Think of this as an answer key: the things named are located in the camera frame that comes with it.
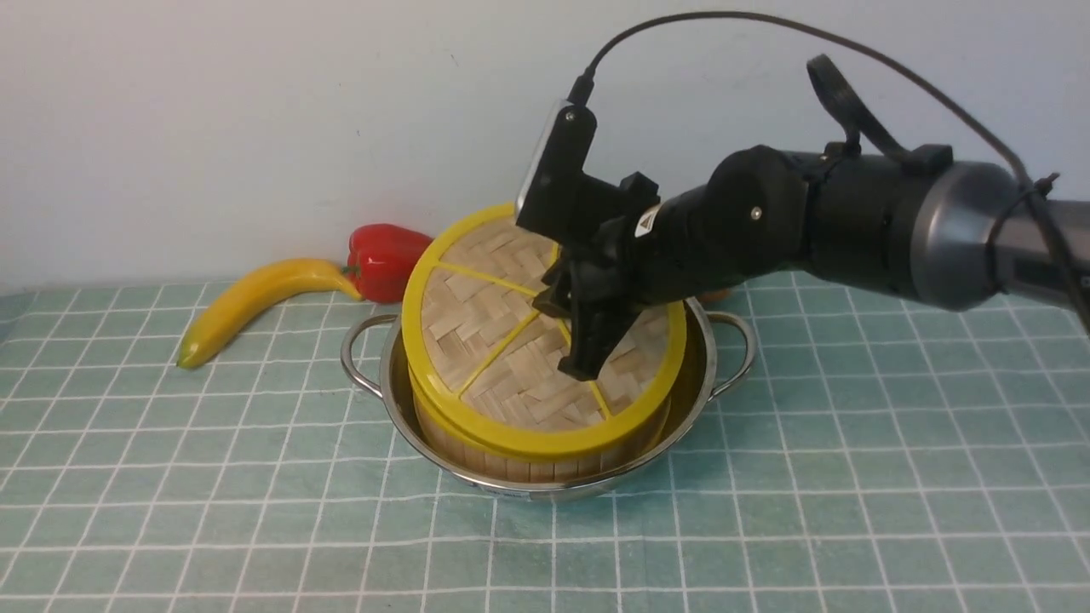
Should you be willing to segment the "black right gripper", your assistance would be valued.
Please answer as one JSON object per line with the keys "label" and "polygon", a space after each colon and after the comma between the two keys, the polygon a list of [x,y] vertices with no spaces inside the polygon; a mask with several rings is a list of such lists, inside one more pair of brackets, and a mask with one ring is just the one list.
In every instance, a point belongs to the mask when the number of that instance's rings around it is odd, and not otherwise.
{"label": "black right gripper", "polygon": [[558,371],[594,381],[640,310],[708,295],[794,264],[806,244],[809,187],[794,172],[719,172],[657,201],[657,185],[631,175],[634,202],[600,226],[588,247],[560,247],[542,276],[536,309],[570,318]]}

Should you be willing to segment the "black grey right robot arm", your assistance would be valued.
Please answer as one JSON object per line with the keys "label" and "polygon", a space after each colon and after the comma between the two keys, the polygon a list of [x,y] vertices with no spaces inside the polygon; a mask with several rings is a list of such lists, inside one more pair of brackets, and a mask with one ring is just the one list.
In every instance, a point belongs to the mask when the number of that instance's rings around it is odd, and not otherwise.
{"label": "black grey right robot arm", "polygon": [[651,306],[786,269],[950,312],[1021,295],[1087,315],[1087,202],[1050,185],[992,163],[925,171],[760,145],[662,201],[643,175],[615,187],[548,154],[514,223],[560,248],[535,303],[570,322],[559,371],[589,381]]}

